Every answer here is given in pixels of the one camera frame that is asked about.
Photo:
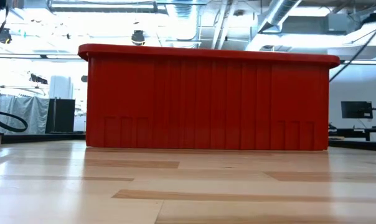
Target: computer monitor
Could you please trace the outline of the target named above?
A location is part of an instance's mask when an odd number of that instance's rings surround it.
[[[343,118],[374,118],[372,102],[370,101],[342,101]]]

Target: ceiling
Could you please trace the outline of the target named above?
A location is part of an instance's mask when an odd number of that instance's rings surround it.
[[[14,8],[9,14],[6,27],[10,29],[12,42],[0,43],[0,54],[75,55],[78,46],[84,43],[132,45],[131,34],[138,29],[144,31],[145,45],[163,47],[194,45],[194,47],[204,49],[248,50],[248,45],[254,42],[255,36],[258,36],[256,45],[259,46],[259,49],[255,50],[295,52],[295,49],[319,48],[320,52],[325,52],[331,47],[356,47],[362,44],[362,40],[359,40],[356,45],[343,46],[344,40],[336,35],[322,34],[310,37],[305,34],[255,35],[253,28],[259,23],[261,15],[267,13],[270,6],[270,1],[267,0],[180,1],[199,4],[189,9],[191,14],[194,14],[193,12],[196,14],[188,19],[176,19],[172,15],[173,5],[159,3],[156,6],[157,13],[153,13],[153,2],[118,1],[119,5],[116,6],[114,1],[109,5],[110,1],[105,4],[102,0],[96,0],[96,4],[91,4],[92,1],[60,0],[52,1],[52,6],[56,7],[48,8],[46,1],[26,0],[21,9]],[[376,0],[303,0],[298,7],[289,12],[289,19],[297,17],[299,22],[289,22],[287,19],[283,25],[295,29],[295,25],[301,22],[301,27],[304,27],[303,21],[306,21],[304,17],[326,17],[339,6],[344,7],[338,14],[345,15],[346,18],[348,14],[353,22],[356,18],[361,19],[355,16],[358,12],[376,8]],[[108,12],[110,9],[117,9],[117,11]],[[362,15],[362,18],[368,16],[369,13]],[[0,14],[0,23],[3,19],[4,12]],[[195,19],[194,28],[189,24],[193,19]],[[190,40],[179,38],[181,35],[189,35],[190,29],[195,29],[195,38]]]

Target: black cable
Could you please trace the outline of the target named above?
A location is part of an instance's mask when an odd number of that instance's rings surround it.
[[[368,127],[364,124],[364,122],[362,122],[360,119],[358,119],[358,122],[360,122],[364,128],[368,128]]]
[[[26,122],[24,119],[22,119],[22,118],[20,118],[20,117],[18,117],[18,116],[15,116],[15,115],[9,114],[9,113],[1,112],[1,111],[0,111],[0,115],[4,115],[4,116],[8,116],[8,117],[11,117],[11,118],[15,118],[15,119],[17,119],[18,121],[22,122],[22,124],[25,126],[25,128],[13,128],[13,127],[11,127],[11,126],[8,126],[8,125],[4,124],[4,123],[1,122],[1,121],[0,121],[0,127],[6,129],[6,130],[8,130],[8,131],[13,131],[13,132],[17,132],[17,133],[20,133],[20,132],[24,132],[24,131],[26,131],[28,125],[27,125],[27,122]]]
[[[345,64],[330,80],[329,80],[329,83],[331,81],[333,81],[333,79],[335,79],[338,75],[340,75],[340,73],[343,72],[343,70],[345,68],[347,68],[347,66],[349,66],[351,64],[352,61],[354,61],[358,55],[361,54],[361,52],[369,45],[369,43],[372,41],[372,39],[376,36],[376,31],[374,32],[374,34],[372,34],[371,37],[369,37],[368,41],[361,47],[361,49],[350,59],[349,63]]]
[[[375,31],[376,31],[376,29],[374,29],[374,30],[370,31],[369,33],[367,33],[367,34],[363,35],[362,37],[359,37],[358,39],[356,39],[356,40],[353,40],[353,41],[352,41],[352,43],[355,43],[355,42],[357,42],[358,40],[360,40],[360,39],[362,39],[362,38],[364,38],[364,37],[368,36],[369,34],[371,34],[371,33],[375,32]]]
[[[1,24],[1,26],[0,26],[0,34],[1,34],[1,32],[2,32],[2,30],[3,30],[3,28],[4,28],[4,26],[5,26],[6,23],[7,23],[8,12],[9,12],[9,8],[8,8],[8,6],[6,6],[6,18],[4,19],[4,22],[2,22],[2,24]]]

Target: gray curtain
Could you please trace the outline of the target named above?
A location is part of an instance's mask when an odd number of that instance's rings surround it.
[[[45,125],[47,124],[47,115],[49,109],[49,99],[38,97],[0,97],[0,111],[10,113],[26,120],[29,127],[23,133],[14,133],[12,131],[0,128],[0,133],[4,134],[45,134]],[[0,121],[6,125],[15,128],[23,128],[24,125],[7,116],[0,115]]]

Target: metal beam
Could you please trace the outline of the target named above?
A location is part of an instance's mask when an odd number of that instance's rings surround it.
[[[20,18],[21,20],[25,20],[25,18],[24,18],[24,16],[21,14],[21,12],[19,11],[20,9],[13,9],[13,8],[11,8],[11,9],[9,9],[9,12],[10,13],[12,13],[12,14],[14,14],[16,17],[18,17],[18,18]]]
[[[219,38],[221,26],[222,26],[223,21],[224,21],[224,15],[225,15],[225,10],[227,8],[227,4],[228,4],[228,0],[222,0],[220,14],[219,14],[219,20],[217,21],[217,24],[216,24],[215,30],[214,30],[212,49],[215,48],[215,44],[217,43],[217,39]]]
[[[227,20],[225,21],[224,27],[223,27],[223,32],[221,33],[221,38],[220,38],[220,43],[218,49],[221,50],[224,44],[225,37],[227,36],[228,33],[228,28],[230,27],[230,21],[233,16],[233,13],[235,12],[235,8],[238,4],[238,0],[232,0],[230,10],[228,13]]]
[[[350,4],[352,2],[352,0],[346,0],[345,2],[343,2],[340,6],[337,6],[335,7],[331,13],[333,14],[336,14],[338,12],[340,12],[343,8],[345,8],[348,4]]]
[[[210,2],[210,0],[157,0],[153,1],[157,4],[186,4],[186,5],[196,5],[205,6]],[[119,1],[119,2],[104,2],[104,1],[69,1],[69,0],[53,0],[50,4],[97,4],[97,5],[125,5],[125,4],[148,4],[148,2],[136,2],[136,1]]]
[[[167,15],[167,10],[153,8],[131,8],[131,7],[51,7],[52,12],[125,12],[125,13],[159,13]]]

